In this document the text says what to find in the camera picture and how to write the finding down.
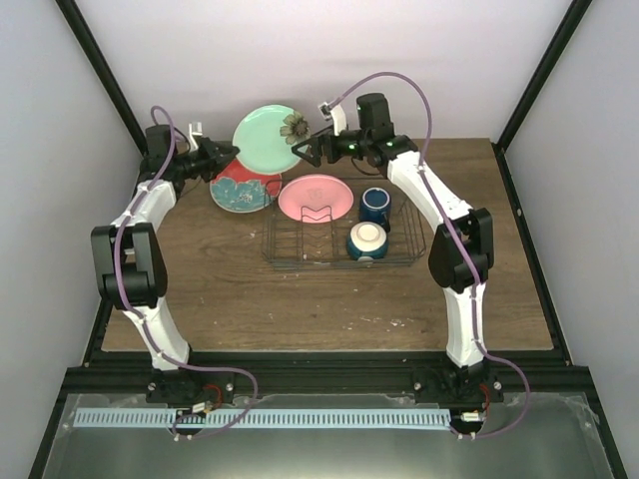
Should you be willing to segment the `pink plate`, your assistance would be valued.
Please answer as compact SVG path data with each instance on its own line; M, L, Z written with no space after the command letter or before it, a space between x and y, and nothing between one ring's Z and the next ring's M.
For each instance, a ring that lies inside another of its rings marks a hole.
M268 207L279 195L281 175L261 175L246 169L237 159L210 181L210 194L222 210L249 214Z
M322 174L305 175L287 183L278 205L290 219L323 224L345 216L353 205L353 192L342 180Z

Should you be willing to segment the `pink top plate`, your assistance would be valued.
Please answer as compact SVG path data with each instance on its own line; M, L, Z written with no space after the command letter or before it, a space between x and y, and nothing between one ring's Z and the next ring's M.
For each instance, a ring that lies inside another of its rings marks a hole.
M323 224L345 216L353 205L353 192L342 180L322 174L305 175L287 183L278 205L290 219Z

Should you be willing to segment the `mint green plate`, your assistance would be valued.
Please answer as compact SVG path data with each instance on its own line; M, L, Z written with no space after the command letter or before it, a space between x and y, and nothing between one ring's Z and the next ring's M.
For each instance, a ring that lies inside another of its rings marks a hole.
M301 159L293 146L307 140L311 127L299 111L284 105L266 105L248 113L238 124L233 145L238 161L261 175L278 175L294 168Z

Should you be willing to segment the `dark blue mug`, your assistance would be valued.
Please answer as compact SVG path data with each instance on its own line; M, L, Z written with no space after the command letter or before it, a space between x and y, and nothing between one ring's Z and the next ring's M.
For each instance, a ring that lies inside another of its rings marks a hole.
M368 188L359 199L358 220L375 223L390 232L391 196L382 188Z

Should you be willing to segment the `wire dish rack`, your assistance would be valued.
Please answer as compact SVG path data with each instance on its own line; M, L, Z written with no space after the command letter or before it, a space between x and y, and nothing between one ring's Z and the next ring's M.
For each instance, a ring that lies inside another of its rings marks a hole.
M287 217L277 196L266 208L263 228L263 256L279 269L354 269L411 265L426 252L427 223L407 196L397 187L379 178L344 178L353 192L353 205L342 218L323 224L307 224ZM368 188L382 188L391 196L388 251L384 258L354 260L346 252L346 237L359 223L361 194Z

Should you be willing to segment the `teal white bowl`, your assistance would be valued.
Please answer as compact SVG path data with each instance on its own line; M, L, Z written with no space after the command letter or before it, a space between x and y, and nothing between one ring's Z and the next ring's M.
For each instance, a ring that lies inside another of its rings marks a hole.
M354 225L346 237L346 252L354 260L376 260L386 256L387 233L381 225L361 222Z

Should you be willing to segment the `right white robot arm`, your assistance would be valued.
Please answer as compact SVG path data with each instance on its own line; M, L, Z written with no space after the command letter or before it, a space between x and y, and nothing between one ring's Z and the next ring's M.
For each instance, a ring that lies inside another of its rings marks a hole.
M446 354L456 366L443 377L446 395L471 398L479 379L470 369L487 355L483 339L483 299L494 265L493 220L455 194L428 165L425 148L394 130L388 101L380 93L357 98L358 126L347 125L338 102L319 105L328 127L293 146L314 167L343 157L366 160L400 189L430 225L434 237L428 267L442 288L447 314Z

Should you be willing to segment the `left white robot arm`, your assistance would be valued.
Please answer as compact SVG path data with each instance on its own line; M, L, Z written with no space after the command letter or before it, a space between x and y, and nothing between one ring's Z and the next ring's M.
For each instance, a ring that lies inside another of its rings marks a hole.
M178 369L169 380L169 390L181 402L191 403L203 394L205 380L187 368L191 346L168 307L168 272L157 230L187 180L215 179L240 149L196 132L189 134L188 147L181 153L177 135L168 125L146 130L148 153L139 167L135 193L115 220L92 230L91 247L101 297L134 324L154 369Z

